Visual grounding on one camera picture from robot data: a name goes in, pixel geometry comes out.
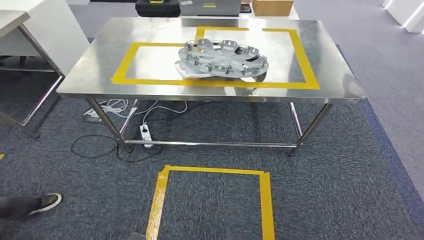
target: yellow taped rectangle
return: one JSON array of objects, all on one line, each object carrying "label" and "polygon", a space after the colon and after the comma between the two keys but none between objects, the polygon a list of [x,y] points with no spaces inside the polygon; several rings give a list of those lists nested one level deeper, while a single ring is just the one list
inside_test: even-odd
[{"label": "yellow taped rectangle", "polygon": [[156,240],[159,235],[162,210],[164,207],[165,193],[170,171],[180,172],[202,172],[220,174],[245,174],[259,176],[260,194],[260,218],[262,229],[262,240],[275,240],[274,217],[271,195],[270,173],[260,170],[230,169],[230,168],[209,168],[191,166],[170,166],[166,165],[157,175],[156,187],[154,189],[153,201],[151,203],[150,215],[146,229],[146,240]]},{"label": "yellow taped rectangle", "polygon": [[[205,31],[248,31],[246,27],[197,27],[195,40],[202,39]],[[114,84],[124,85],[177,85],[177,86],[196,86],[196,87],[234,87],[234,88],[285,88],[285,89],[304,89],[318,90],[320,86],[315,78],[314,71],[308,61],[308,57],[302,47],[302,43],[295,29],[283,28],[263,28],[264,32],[286,32],[289,33],[293,44],[294,53],[300,66],[305,82],[246,82],[246,81],[222,81],[205,79],[140,79],[126,78],[126,72],[140,47],[183,47],[184,43],[161,43],[161,42],[133,42],[125,53],[118,69],[111,78]]]}]

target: metal rod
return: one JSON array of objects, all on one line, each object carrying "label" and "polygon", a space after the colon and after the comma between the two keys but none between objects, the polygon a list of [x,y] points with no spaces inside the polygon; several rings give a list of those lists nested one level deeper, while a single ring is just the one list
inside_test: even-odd
[{"label": "metal rod", "polygon": [[0,67],[0,71],[16,71],[16,72],[37,72],[37,73],[55,73],[55,70],[51,69],[28,69],[28,68],[8,68]]},{"label": "metal rod", "polygon": [[26,134],[30,135],[33,138],[37,138],[38,135],[35,132],[29,131],[25,126],[23,126],[20,122],[16,121],[15,119],[7,116],[6,114],[2,113],[0,111],[0,120],[5,122],[6,124],[11,125],[12,127],[16,127],[22,131],[24,131]]},{"label": "metal rod", "polygon": [[262,142],[184,142],[184,141],[143,141],[125,140],[126,144],[152,145],[188,145],[188,146],[232,146],[232,147],[269,147],[269,148],[296,148],[296,144],[262,143]]},{"label": "metal rod", "polygon": [[124,146],[125,141],[123,136],[118,132],[114,124],[111,122],[109,117],[103,111],[102,107],[97,103],[95,99],[89,98],[87,99],[87,101],[91,105],[91,107],[94,109],[94,111],[97,113],[97,115],[100,117],[100,119],[103,121],[103,123],[106,125],[107,129],[109,129],[109,131],[116,138],[116,140],[118,140],[119,144],[121,146]]},{"label": "metal rod", "polygon": [[32,111],[29,113],[28,116],[26,116],[25,120],[23,120],[22,125],[23,126],[27,126],[28,123],[31,121],[31,119],[33,119],[34,115],[38,112],[38,110],[41,108],[41,106],[44,104],[44,102],[46,101],[46,99],[50,96],[50,94],[52,94],[53,90],[56,89],[56,87],[58,86],[58,84],[60,84],[62,82],[63,77],[60,76],[56,82],[54,82],[54,84],[50,87],[50,89],[44,94],[44,96],[40,99],[40,101],[38,101],[37,105],[32,109]]},{"label": "metal rod", "polygon": [[302,137],[296,142],[296,147],[292,148],[288,153],[290,156],[294,156],[295,153],[299,150],[302,143],[309,137],[309,135],[315,130],[315,128],[321,123],[327,113],[331,110],[333,104],[325,104],[324,107],[319,111],[318,115],[313,119],[311,124],[307,127],[306,131],[303,133]]},{"label": "metal rod", "polygon": [[22,24],[19,27],[19,30],[22,32],[23,36],[31,43],[31,45],[37,50],[40,56],[54,69],[54,71],[59,74],[59,76],[65,76],[60,68],[55,64],[55,62],[49,57],[49,55],[44,51],[41,44],[34,38],[30,31]]},{"label": "metal rod", "polygon": [[138,99],[134,100],[131,110],[129,111],[128,117],[125,119],[125,122],[123,123],[121,129],[119,130],[119,133],[121,135],[123,135],[125,130],[127,130],[127,127],[131,119],[134,117],[134,114],[136,114],[137,109],[139,109],[139,105],[140,105],[140,101]]},{"label": "metal rod", "polygon": [[300,139],[303,133],[302,133],[301,124],[299,123],[298,113],[296,112],[296,108],[293,102],[290,102],[288,106],[291,113],[291,119],[293,119],[293,124],[294,124],[294,129],[296,130],[297,139]]}]

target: shoe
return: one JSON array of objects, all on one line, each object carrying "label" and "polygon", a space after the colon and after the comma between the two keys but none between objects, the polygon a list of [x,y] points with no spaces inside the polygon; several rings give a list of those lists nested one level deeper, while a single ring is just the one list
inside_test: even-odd
[{"label": "shoe", "polygon": [[37,200],[39,202],[37,209],[30,212],[29,215],[42,213],[56,207],[62,202],[62,195],[59,193],[49,193],[47,195],[37,197]]}]

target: black pants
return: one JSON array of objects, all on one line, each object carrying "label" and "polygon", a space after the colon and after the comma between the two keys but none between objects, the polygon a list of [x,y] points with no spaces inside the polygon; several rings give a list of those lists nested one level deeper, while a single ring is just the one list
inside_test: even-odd
[{"label": "black pants", "polygon": [[39,200],[32,197],[0,197],[0,219],[15,220],[36,210]]}]

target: power cord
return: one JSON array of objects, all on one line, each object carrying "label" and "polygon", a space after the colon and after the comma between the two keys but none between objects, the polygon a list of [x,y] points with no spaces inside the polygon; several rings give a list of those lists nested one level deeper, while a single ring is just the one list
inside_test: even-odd
[{"label": "power cord", "polygon": [[[147,122],[150,122],[150,121],[163,121],[163,120],[170,120],[170,119],[177,119],[177,118],[180,118],[182,115],[184,115],[184,114],[186,114],[186,113],[189,113],[189,112],[191,112],[193,109],[195,109],[195,108],[197,108],[197,107],[199,107],[199,106],[203,106],[203,105],[208,105],[208,104],[213,104],[213,103],[220,103],[220,102],[217,102],[217,101],[208,101],[208,102],[203,102],[203,103],[200,103],[200,104],[197,104],[197,105],[194,105],[194,106],[192,106],[192,107],[189,107],[189,105],[188,105],[188,103],[186,102],[186,101],[184,101],[184,103],[185,103],[185,108],[182,110],[182,111],[177,111],[177,110],[173,110],[173,109],[170,109],[170,108],[168,108],[168,107],[164,107],[164,106],[155,106],[155,104],[157,104],[157,102],[158,101],[156,101],[154,104],[152,104],[148,109],[146,109],[146,110],[144,110],[144,112],[146,112],[146,114],[144,115],[144,117],[143,117],[143,120],[142,120],[142,123],[147,123]],[[171,112],[174,112],[174,113],[177,113],[178,115],[176,115],[176,116],[171,116],[171,117],[165,117],[165,118],[154,118],[154,119],[150,119],[150,120],[148,120],[147,119],[147,116],[153,111],[153,109],[165,109],[165,110],[169,110],[169,111],[171,111]],[[139,131],[137,131],[137,134],[136,134],[136,136],[134,137],[135,139],[136,138],[138,138],[140,136],[140,132]],[[81,154],[81,153],[78,153],[77,151],[75,151],[75,145],[78,143],[78,141],[80,141],[80,140],[82,140],[82,139],[84,139],[84,138],[90,138],[90,137],[92,137],[92,138],[105,138],[105,139],[110,139],[110,140],[113,140],[115,143],[116,143],[116,146],[115,147],[113,147],[111,150],[109,150],[109,151],[107,151],[107,152],[105,152],[105,153],[101,153],[101,154],[99,154],[99,155],[95,155],[95,156],[86,156],[86,155],[83,155],[83,154]],[[116,157],[118,158],[118,159],[120,159],[121,161],[124,161],[124,162],[127,162],[127,163],[139,163],[139,162],[141,162],[141,161],[144,161],[144,160],[147,160],[147,159],[150,159],[150,158],[152,158],[152,157],[154,157],[154,156],[157,156],[157,155],[159,155],[159,154],[161,154],[162,153],[162,151],[164,150],[164,146],[163,145],[154,145],[152,148],[155,148],[155,147],[157,147],[158,148],[158,150],[156,151],[156,152],[148,152],[148,151],[146,151],[148,148],[143,148],[143,150],[147,153],[147,154],[149,154],[149,156],[147,156],[147,157],[144,157],[144,158],[141,158],[141,159],[138,159],[138,160],[127,160],[127,159],[125,159],[125,158],[123,158],[123,157],[121,157],[120,156],[120,153],[119,153],[119,143],[118,143],[118,141],[116,140],[116,139],[114,139],[113,137],[110,137],[110,136],[105,136],[105,135],[84,135],[84,136],[80,136],[80,137],[78,137],[73,143],[72,143],[72,145],[71,145],[71,147],[70,147],[70,151],[73,153],[73,154],[75,154],[75,155],[77,155],[77,156],[79,156],[79,157],[82,157],[82,158],[86,158],[86,159],[97,159],[97,158],[100,158],[100,157],[103,157],[103,156],[106,156],[106,155],[108,155],[108,154],[111,154],[111,153],[113,153],[114,151],[115,151],[115,154],[116,154]]]},{"label": "power cord", "polygon": [[[148,112],[150,109],[152,109],[157,103],[159,102],[159,100],[155,101],[151,106],[149,106],[146,110],[140,111],[135,113],[134,115],[140,115],[140,114],[144,114],[146,112]],[[110,99],[107,101],[102,101],[98,103],[101,108],[103,109],[103,111],[105,113],[112,113],[115,114],[116,116],[126,119],[128,118],[128,116],[122,115],[121,113],[124,112],[129,105],[129,101],[127,99]],[[99,116],[97,115],[96,111],[94,111],[93,108],[87,108],[84,113],[82,114],[82,117],[84,120],[85,116],[91,116],[92,118],[98,118]]]},{"label": "power cord", "polygon": [[[110,140],[113,140],[115,143],[116,143],[116,145],[115,145],[115,147],[113,147],[111,150],[109,150],[109,151],[107,151],[107,152],[105,152],[105,153],[101,153],[101,154],[99,154],[99,155],[95,155],[95,156],[87,156],[87,155],[83,155],[83,154],[81,154],[81,153],[78,153],[76,150],[75,150],[75,145],[80,141],[80,140],[82,140],[82,139],[85,139],[85,138],[105,138],[105,139],[110,139]],[[144,151],[147,153],[147,154],[149,154],[149,156],[146,156],[146,157],[143,157],[143,158],[141,158],[141,159],[137,159],[137,160],[128,160],[128,159],[125,159],[125,158],[123,158],[123,157],[121,157],[121,155],[120,155],[120,150],[119,150],[119,148],[120,148],[120,146],[119,146],[119,143],[118,143],[118,141],[116,140],[116,139],[114,139],[113,137],[110,137],[110,136],[105,136],[105,135],[84,135],[84,136],[80,136],[80,137],[78,137],[73,143],[72,143],[72,145],[70,146],[70,151],[73,153],[73,154],[75,154],[75,155],[77,155],[77,156],[79,156],[79,157],[82,157],[82,158],[86,158],[86,159],[98,159],[98,158],[101,158],[101,157],[103,157],[103,156],[106,156],[106,155],[108,155],[108,154],[111,154],[111,153],[113,153],[114,151],[115,151],[115,154],[116,154],[116,157],[119,159],[119,160],[121,160],[121,161],[124,161],[124,162],[126,162],[126,163],[139,163],[139,162],[141,162],[141,161],[144,161],[144,160],[147,160],[147,159],[150,159],[150,158],[152,158],[152,157],[154,157],[154,156],[157,156],[157,155],[159,155],[159,154],[161,154],[162,153],[162,151],[164,150],[164,146],[162,146],[162,145],[158,145],[157,146],[158,147],[158,150],[156,151],[156,152],[148,152],[148,151],[146,151],[147,149],[146,148],[144,148]]]}]

